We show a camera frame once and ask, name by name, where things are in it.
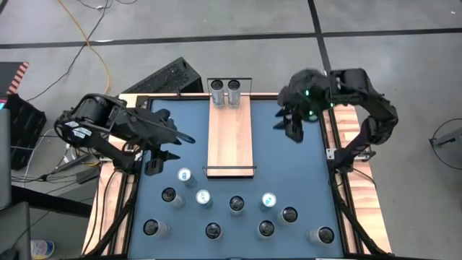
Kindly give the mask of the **black plastic crate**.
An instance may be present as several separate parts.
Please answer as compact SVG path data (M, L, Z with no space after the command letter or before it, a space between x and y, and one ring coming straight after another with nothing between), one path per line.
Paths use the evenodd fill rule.
M11 169L21 170L27 166L47 119L18 94L7 96L5 108L10 112Z

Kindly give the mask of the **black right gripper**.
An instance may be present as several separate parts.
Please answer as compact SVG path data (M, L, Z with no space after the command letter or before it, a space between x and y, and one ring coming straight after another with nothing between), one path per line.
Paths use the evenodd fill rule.
M294 75L279 92L277 104L281 107L276 117L284 117L273 129L284 130L292 141L303 141L302 125L286 116L304 121L317 121L322 110L330 107L326 91L330 79L315 69L303 69Z

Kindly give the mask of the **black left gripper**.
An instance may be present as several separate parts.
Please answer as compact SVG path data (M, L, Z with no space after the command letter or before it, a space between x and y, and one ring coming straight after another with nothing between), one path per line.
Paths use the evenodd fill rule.
M142 124L144 126L143 148L152 150L150 159L144 165L144 173L153 176L163 171L164 162L179 160L180 157L169 151L160 150L162 144L180 144L181 140L195 144L196 140L182 132L177 131L169 110L142 111Z

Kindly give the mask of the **black power adapter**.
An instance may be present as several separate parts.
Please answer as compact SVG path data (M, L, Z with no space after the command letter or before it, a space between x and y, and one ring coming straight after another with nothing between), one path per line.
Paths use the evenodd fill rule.
M88 181L91 181L97 178L100 174L99 168L88 168L76 174L76 181L78 184L82 185Z

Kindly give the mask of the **white Celsius Arctic Vibe can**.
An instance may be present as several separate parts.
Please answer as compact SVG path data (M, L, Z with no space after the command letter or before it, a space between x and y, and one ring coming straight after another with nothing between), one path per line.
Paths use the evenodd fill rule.
M211 85L212 102L215 108L223 108L225 106L225 90L221 80L212 81Z
M228 105L238 108L240 105L240 82L232 79L228 82Z
M274 224L270 220L263 220L259 222L257 229L256 229L256 235L260 239L264 238L270 238L274 234Z

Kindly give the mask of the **blue silver Red Bull can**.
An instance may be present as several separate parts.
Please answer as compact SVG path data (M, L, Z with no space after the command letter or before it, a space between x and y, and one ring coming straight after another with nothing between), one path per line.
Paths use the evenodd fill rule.
M271 192L262 194L258 207L261 211L268 211L272 209L277 202L276 196Z
M203 208L213 205L212 196L206 189L201 189L196 193L196 202Z
M178 180L190 188L193 188L197 185L197 180L189 168L181 168L178 171Z

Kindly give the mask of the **orange black striped board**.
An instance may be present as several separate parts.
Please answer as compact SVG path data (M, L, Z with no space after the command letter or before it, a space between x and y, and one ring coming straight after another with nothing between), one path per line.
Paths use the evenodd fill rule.
M28 67L28 62L0 62L0 93L15 94Z

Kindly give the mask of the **wooden shelf black metal frame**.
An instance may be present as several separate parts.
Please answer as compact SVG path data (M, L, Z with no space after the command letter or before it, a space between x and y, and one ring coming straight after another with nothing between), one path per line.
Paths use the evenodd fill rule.
M224 84L225 106L215 108L212 102L211 83L219 79ZM240 105L228 105L228 82L240 82ZM253 178L256 166L253 162L250 91L251 78L208 78L209 131L207 164L203 171L207 178Z

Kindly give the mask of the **grey panel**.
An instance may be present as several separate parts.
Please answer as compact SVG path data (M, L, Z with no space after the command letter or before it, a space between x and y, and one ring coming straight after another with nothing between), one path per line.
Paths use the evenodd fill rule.
M7 109L0 110L0 210L11 203L10 118Z

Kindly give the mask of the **white Celsius Peach Vibe can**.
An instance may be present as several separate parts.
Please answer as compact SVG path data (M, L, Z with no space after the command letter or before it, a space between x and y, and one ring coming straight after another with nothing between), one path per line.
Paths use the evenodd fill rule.
M149 219L144 223L143 232L147 236L161 237L166 236L170 231L170 226L161 220Z
M243 213L245 201L241 196L233 196L229 201L230 212L234 215Z
M183 197L172 187L165 188L161 193L162 200L171 207L183 207L185 201Z

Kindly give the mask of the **white blue yellow container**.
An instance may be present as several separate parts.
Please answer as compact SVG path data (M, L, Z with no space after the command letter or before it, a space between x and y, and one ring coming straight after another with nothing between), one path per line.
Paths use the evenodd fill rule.
M51 240L31 240L30 254L32 260L49 259L55 251L55 243Z

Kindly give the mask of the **white Celsius can yellow band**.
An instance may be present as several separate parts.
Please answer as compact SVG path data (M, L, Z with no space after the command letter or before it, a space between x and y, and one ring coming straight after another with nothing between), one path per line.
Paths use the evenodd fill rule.
M217 241L222 237L222 228L221 225L217 222L210 222L205 227L205 234L209 240Z

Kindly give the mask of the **black diagonal support strut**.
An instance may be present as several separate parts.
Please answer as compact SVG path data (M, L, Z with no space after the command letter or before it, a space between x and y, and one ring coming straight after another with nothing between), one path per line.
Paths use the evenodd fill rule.
M127 255L127 230L131 227L138 182L137 176L115 171L100 177L82 248L84 258Z
M353 234L357 235L359 242L365 245L371 256L375 258L379 256L387 256L388 253L378 247L375 241L367 234L365 229L360 225L359 221L354 216L349 206L342 199L341 194L339 192L339 188L336 183L336 176L334 173L329 174L329 181L331 182L331 189L334 198L335 208L338 209L348 219L352 226Z

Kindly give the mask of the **white Celsius can black lid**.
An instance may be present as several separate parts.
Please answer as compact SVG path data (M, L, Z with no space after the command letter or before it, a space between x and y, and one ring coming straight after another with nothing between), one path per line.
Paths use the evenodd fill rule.
M307 231L306 236L311 243L319 243L323 245L333 243L335 238L333 230L326 226L312 228Z
M291 225L297 221L298 212L294 207L285 207L276 214L276 222L281 225Z

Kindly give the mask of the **black floor beam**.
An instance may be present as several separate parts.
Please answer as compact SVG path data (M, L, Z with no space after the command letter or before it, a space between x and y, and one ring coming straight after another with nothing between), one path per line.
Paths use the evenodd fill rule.
M13 204L27 202L32 208L86 218L89 218L92 212L91 205L71 199L51 196L28 188L12 186L11 193Z

